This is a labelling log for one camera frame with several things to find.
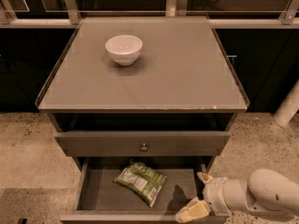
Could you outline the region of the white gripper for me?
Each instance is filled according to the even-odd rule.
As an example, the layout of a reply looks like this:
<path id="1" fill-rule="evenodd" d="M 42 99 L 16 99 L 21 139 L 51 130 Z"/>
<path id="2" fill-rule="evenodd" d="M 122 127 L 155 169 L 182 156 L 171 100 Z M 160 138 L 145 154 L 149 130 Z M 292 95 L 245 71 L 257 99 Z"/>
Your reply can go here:
<path id="1" fill-rule="evenodd" d="M 199 218 L 208 217 L 211 210 L 216 215 L 229 212 L 223 194 L 223 187 L 227 178 L 213 178 L 211 175 L 202 172 L 198 172 L 197 176 L 205 184 L 203 196 L 206 202 L 199 200 L 197 197 L 193 198 L 176 213 L 175 220 L 178 223 L 187 223 Z"/>

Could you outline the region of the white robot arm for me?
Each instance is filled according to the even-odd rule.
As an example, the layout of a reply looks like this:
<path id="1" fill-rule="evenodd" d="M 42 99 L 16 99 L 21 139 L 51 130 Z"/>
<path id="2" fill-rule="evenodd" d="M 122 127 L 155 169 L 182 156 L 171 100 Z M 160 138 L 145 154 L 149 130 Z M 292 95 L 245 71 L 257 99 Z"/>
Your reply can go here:
<path id="1" fill-rule="evenodd" d="M 178 223 L 203 220 L 240 211 L 254 217 L 289 221 L 299 216 L 299 185 L 269 169 L 257 169 L 247 179 L 212 177 L 199 172 L 204 183 L 203 200 L 197 197 L 175 215 Z"/>

